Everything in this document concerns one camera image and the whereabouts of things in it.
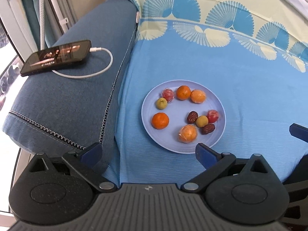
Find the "smartphone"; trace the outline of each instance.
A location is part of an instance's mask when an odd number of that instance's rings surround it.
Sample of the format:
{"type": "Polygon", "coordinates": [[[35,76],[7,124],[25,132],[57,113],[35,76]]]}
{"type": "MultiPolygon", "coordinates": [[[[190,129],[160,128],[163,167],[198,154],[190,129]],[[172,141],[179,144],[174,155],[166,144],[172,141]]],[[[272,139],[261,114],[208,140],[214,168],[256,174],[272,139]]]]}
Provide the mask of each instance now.
{"type": "Polygon", "coordinates": [[[90,48],[91,41],[83,40],[40,50],[30,55],[20,75],[33,75],[83,64],[90,48]]]}

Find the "wrapped fruit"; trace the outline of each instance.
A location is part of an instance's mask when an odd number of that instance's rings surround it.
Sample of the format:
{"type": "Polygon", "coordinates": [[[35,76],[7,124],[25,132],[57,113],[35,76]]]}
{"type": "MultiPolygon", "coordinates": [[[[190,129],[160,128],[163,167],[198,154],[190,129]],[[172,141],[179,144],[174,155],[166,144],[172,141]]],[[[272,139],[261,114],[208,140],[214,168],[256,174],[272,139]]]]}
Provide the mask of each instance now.
{"type": "Polygon", "coordinates": [[[193,142],[197,136],[197,128],[194,125],[185,125],[179,131],[179,140],[184,143],[193,142]]]}
{"type": "Polygon", "coordinates": [[[174,99],[174,92],[171,89],[165,89],[161,93],[161,97],[165,98],[167,102],[171,102],[174,99]]]}
{"type": "Polygon", "coordinates": [[[152,126],[156,129],[164,129],[169,124],[169,117],[165,113],[156,113],[152,117],[152,126]]]}
{"type": "Polygon", "coordinates": [[[177,98],[181,101],[187,100],[190,97],[191,91],[188,86],[180,86],[177,89],[177,98]]]}
{"type": "Polygon", "coordinates": [[[156,101],[156,107],[160,110],[162,109],[165,109],[167,107],[167,100],[165,98],[159,98],[157,101],[156,101]]]}
{"type": "Polygon", "coordinates": [[[206,99],[206,94],[202,90],[194,89],[190,94],[190,98],[194,103],[203,103],[206,99]]]}
{"type": "Polygon", "coordinates": [[[218,114],[218,112],[216,110],[212,109],[212,110],[208,111],[207,117],[208,117],[208,122],[209,123],[214,123],[214,122],[216,122],[218,120],[219,114],[218,114]]]}
{"type": "Polygon", "coordinates": [[[198,119],[196,120],[196,125],[198,127],[204,127],[206,124],[208,124],[208,118],[205,115],[199,116],[198,119]]]}
{"type": "Polygon", "coordinates": [[[209,133],[212,133],[214,130],[215,130],[215,125],[213,123],[209,123],[201,128],[201,134],[207,135],[209,133]]]}
{"type": "Polygon", "coordinates": [[[196,111],[191,111],[187,116],[187,123],[193,124],[198,118],[198,113],[196,111]]]}

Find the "zipper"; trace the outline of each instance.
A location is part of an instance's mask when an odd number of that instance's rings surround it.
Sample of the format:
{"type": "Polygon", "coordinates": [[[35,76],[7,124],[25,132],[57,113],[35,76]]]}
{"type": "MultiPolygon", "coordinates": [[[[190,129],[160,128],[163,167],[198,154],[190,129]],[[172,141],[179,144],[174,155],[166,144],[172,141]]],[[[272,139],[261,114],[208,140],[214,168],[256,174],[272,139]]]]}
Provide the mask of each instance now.
{"type": "MultiPolygon", "coordinates": [[[[124,59],[125,59],[125,57],[126,57],[126,55],[127,55],[128,49],[129,49],[129,47],[130,47],[130,45],[131,45],[131,41],[132,41],[132,39],[133,39],[133,37],[134,37],[135,30],[136,30],[136,28],[134,29],[133,35],[131,36],[131,40],[130,40],[130,42],[129,42],[128,48],[127,48],[127,50],[126,50],[126,53],[125,53],[124,58],[123,58],[123,60],[122,60],[122,62],[121,62],[120,68],[119,68],[119,70],[118,70],[118,73],[117,73],[117,75],[116,75],[116,77],[115,77],[115,80],[114,80],[114,82],[113,82],[113,85],[112,85],[111,93],[110,93],[110,96],[109,96],[109,99],[108,99],[108,103],[107,103],[107,106],[106,106],[106,109],[105,109],[104,119],[103,119],[101,131],[100,131],[100,140],[99,140],[100,144],[102,144],[102,142],[103,142],[103,136],[104,136],[105,126],[106,126],[108,111],[109,111],[110,104],[111,104],[111,100],[112,100],[112,97],[113,97],[113,92],[114,92],[114,90],[115,90],[116,83],[117,83],[117,80],[118,80],[118,77],[119,77],[121,68],[122,68],[122,66],[123,66],[124,59]]],[[[21,113],[18,113],[18,112],[14,111],[14,110],[10,110],[9,113],[11,113],[11,114],[13,114],[13,115],[15,115],[15,116],[21,118],[22,120],[24,120],[24,121],[26,121],[26,122],[28,122],[28,123],[34,125],[35,127],[39,128],[39,129],[41,129],[41,130],[43,130],[44,132],[50,134],[51,136],[55,136],[56,138],[60,139],[61,141],[65,142],[65,143],[67,143],[67,144],[70,144],[70,145],[73,146],[74,148],[81,149],[81,150],[85,150],[85,149],[86,149],[86,147],[81,146],[81,145],[78,145],[77,143],[75,143],[75,142],[69,140],[68,138],[66,138],[66,137],[64,137],[64,136],[62,136],[62,135],[59,135],[58,133],[56,133],[56,132],[54,132],[54,131],[52,131],[52,130],[46,128],[45,126],[43,126],[43,125],[41,125],[41,124],[38,124],[37,122],[35,122],[35,121],[29,119],[28,117],[22,115],[21,113]]]]}
{"type": "Polygon", "coordinates": [[[34,125],[35,127],[39,128],[39,129],[41,129],[41,130],[43,130],[44,132],[50,134],[51,136],[55,136],[56,138],[60,139],[61,141],[65,142],[65,143],[67,143],[67,144],[70,144],[70,145],[73,146],[74,148],[81,149],[81,150],[85,150],[85,149],[86,149],[85,147],[83,147],[83,146],[81,146],[81,145],[78,145],[77,143],[75,143],[75,142],[73,142],[73,141],[71,141],[71,140],[65,138],[64,136],[59,135],[58,133],[56,133],[56,132],[54,132],[54,131],[51,131],[50,129],[44,127],[43,125],[38,124],[37,122],[35,122],[35,121],[29,119],[28,117],[22,115],[21,113],[18,113],[18,112],[14,111],[14,110],[10,110],[9,113],[11,113],[11,114],[13,114],[13,115],[15,115],[15,116],[17,116],[17,117],[23,119],[24,121],[26,121],[26,122],[28,122],[28,123],[34,125]]]}
{"type": "Polygon", "coordinates": [[[127,50],[126,50],[126,53],[125,53],[124,58],[123,58],[123,60],[122,60],[122,62],[121,62],[120,68],[119,68],[119,70],[118,70],[118,73],[116,74],[115,80],[114,80],[113,85],[112,85],[111,93],[110,93],[110,96],[109,96],[109,99],[108,99],[108,103],[107,103],[107,106],[106,106],[106,109],[105,109],[105,114],[104,114],[104,119],[103,119],[103,123],[102,123],[102,128],[101,128],[101,130],[100,130],[100,144],[102,144],[102,142],[103,142],[104,131],[105,131],[105,126],[106,126],[106,121],[107,121],[107,115],[108,115],[108,111],[109,111],[109,108],[110,108],[110,104],[111,104],[111,99],[112,99],[112,96],[113,96],[113,92],[114,92],[115,87],[116,87],[116,82],[117,82],[117,80],[118,80],[118,77],[119,77],[119,74],[120,74],[120,71],[121,71],[121,68],[122,68],[124,59],[125,59],[125,57],[126,57],[126,54],[127,54],[128,50],[129,50],[129,47],[130,47],[130,45],[131,45],[131,41],[132,41],[132,39],[133,39],[133,37],[134,37],[134,33],[135,33],[135,31],[136,31],[136,28],[135,28],[134,31],[133,31],[133,35],[131,36],[131,40],[130,40],[130,42],[129,42],[128,48],[127,48],[127,50]]]}

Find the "green fruit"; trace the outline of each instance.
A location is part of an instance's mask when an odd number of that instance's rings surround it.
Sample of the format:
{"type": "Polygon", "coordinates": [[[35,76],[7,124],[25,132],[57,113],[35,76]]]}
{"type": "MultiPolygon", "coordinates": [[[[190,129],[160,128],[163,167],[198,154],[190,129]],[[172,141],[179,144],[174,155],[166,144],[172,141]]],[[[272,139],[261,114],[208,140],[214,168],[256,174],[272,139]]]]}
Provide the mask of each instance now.
{"type": "Polygon", "coordinates": [[[156,101],[156,107],[160,110],[165,109],[167,107],[167,104],[168,104],[167,100],[162,97],[156,101]]]}
{"type": "Polygon", "coordinates": [[[198,127],[204,127],[206,124],[208,124],[208,118],[205,115],[199,116],[198,119],[196,120],[196,125],[198,127]]]}

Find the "metal screw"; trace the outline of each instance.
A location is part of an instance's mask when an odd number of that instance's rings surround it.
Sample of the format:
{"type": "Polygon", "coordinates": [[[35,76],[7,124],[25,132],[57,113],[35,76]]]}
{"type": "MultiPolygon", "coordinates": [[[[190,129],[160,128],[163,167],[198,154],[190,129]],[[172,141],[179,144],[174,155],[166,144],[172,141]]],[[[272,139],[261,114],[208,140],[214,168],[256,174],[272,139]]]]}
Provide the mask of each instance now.
{"type": "Polygon", "coordinates": [[[197,190],[199,186],[196,183],[188,182],[184,184],[184,188],[189,191],[194,191],[194,190],[197,190]]]}
{"type": "Polygon", "coordinates": [[[113,189],[115,187],[115,185],[112,182],[102,182],[100,184],[100,189],[104,189],[104,190],[110,190],[113,189]]]}

